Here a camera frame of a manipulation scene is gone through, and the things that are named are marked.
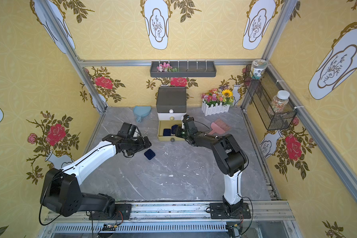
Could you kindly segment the flowers in white fence planter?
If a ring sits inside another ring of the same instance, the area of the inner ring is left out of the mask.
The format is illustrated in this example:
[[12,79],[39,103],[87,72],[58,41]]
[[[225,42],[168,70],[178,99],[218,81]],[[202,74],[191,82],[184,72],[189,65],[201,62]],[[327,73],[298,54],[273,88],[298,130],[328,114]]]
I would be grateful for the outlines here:
[[229,89],[211,89],[201,94],[201,110],[205,116],[216,115],[229,111],[234,104],[233,92]]

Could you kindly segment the glass jar white lid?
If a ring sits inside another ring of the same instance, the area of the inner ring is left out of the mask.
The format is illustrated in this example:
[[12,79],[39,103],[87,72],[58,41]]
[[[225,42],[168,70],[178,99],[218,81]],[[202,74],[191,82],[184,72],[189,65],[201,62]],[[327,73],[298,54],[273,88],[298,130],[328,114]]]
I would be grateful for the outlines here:
[[268,113],[270,115],[275,115],[284,112],[284,109],[289,102],[289,97],[290,93],[288,91],[279,90],[270,103]]

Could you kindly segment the grey wall shelf tray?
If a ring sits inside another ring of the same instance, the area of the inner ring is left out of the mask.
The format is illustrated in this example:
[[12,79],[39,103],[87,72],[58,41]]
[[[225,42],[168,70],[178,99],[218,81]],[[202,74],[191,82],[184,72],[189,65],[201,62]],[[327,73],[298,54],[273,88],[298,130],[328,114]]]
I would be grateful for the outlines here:
[[[158,72],[157,66],[160,63],[169,63],[172,67],[178,68],[178,72]],[[215,77],[217,68],[211,60],[160,60],[153,61],[150,66],[151,77]]]

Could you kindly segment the pink flowers on shelf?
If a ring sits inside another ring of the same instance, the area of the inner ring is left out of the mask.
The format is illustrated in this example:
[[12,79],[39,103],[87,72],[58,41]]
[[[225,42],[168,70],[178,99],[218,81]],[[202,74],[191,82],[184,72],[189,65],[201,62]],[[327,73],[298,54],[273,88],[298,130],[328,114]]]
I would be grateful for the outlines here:
[[172,67],[169,63],[160,63],[157,67],[158,72],[178,72],[178,68]]

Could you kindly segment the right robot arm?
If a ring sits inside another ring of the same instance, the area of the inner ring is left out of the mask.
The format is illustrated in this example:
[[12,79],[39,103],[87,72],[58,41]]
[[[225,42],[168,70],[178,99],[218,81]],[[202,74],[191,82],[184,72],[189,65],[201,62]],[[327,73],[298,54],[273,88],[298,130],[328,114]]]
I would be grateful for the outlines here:
[[182,126],[176,130],[175,136],[183,138],[191,146],[204,147],[213,152],[216,164],[224,174],[225,210],[232,213],[242,208],[242,173],[248,166],[248,157],[235,138],[231,134],[216,136],[201,132],[197,129],[194,118],[189,115],[183,116]]

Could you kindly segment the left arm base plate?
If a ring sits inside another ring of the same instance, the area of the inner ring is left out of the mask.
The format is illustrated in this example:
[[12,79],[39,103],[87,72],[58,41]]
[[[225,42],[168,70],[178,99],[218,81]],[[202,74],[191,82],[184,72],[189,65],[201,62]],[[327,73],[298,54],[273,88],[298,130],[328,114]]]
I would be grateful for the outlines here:
[[125,221],[130,219],[132,205],[130,203],[113,204],[104,212],[94,211],[89,213],[89,220],[118,220]]

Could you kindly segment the navy brooch box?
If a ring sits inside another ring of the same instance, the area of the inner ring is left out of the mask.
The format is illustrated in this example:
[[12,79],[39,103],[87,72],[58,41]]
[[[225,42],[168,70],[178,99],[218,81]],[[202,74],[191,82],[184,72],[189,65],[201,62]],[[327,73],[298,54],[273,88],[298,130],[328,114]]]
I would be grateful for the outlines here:
[[144,155],[148,160],[152,160],[156,156],[155,152],[151,149],[145,151]]
[[163,129],[163,136],[171,136],[172,130],[171,129]]
[[178,127],[179,127],[179,125],[173,125],[171,127],[171,134],[176,134]]

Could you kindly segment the three-drawer storage cabinet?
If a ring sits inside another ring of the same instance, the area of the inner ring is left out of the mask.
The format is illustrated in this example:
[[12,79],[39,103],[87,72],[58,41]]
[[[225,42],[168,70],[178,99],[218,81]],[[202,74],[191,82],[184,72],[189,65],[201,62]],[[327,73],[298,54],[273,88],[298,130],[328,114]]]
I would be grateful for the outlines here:
[[183,141],[175,134],[163,136],[163,129],[171,129],[173,125],[182,126],[183,116],[186,114],[186,88],[165,87],[158,90],[156,110],[159,119],[158,139],[160,141]]

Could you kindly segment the small circuit board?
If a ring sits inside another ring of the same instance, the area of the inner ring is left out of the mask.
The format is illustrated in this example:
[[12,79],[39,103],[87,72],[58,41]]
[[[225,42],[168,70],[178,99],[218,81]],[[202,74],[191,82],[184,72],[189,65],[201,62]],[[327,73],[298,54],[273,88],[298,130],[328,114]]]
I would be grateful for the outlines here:
[[102,227],[101,232],[114,232],[118,225],[116,223],[105,223]]

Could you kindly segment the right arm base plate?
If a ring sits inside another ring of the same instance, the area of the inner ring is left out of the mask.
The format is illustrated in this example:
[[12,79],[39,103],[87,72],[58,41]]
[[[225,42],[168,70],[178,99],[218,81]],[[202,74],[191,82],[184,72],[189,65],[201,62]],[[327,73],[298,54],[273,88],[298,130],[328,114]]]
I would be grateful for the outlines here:
[[205,212],[210,214],[211,219],[251,219],[252,214],[247,203],[228,206],[223,203],[210,203]]

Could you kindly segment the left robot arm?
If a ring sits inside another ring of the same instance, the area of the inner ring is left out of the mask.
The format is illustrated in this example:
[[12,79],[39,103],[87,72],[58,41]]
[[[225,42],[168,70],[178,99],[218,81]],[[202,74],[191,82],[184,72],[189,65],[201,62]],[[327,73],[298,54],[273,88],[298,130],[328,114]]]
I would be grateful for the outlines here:
[[40,197],[41,207],[64,217],[76,212],[95,212],[106,219],[114,219],[121,214],[114,198],[102,193],[82,192],[80,186],[93,171],[116,154],[133,157],[151,145],[149,138],[142,136],[137,126],[123,123],[117,134],[103,137],[97,146],[80,159],[46,173]]

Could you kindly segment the blue dustpan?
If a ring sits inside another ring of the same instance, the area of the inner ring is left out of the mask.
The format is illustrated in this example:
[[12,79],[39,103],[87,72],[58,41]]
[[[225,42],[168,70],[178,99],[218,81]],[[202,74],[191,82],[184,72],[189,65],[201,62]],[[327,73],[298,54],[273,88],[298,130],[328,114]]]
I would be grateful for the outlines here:
[[148,116],[151,112],[151,106],[136,106],[133,109],[133,114],[136,117],[136,122],[140,123],[142,119]]

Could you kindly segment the jar with patterned lid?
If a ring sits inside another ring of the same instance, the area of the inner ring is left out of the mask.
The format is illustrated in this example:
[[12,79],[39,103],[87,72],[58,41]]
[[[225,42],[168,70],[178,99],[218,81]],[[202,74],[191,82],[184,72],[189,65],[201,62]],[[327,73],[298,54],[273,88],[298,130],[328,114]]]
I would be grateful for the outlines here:
[[256,59],[252,62],[250,68],[250,77],[252,79],[261,79],[266,71],[268,62],[263,59]]

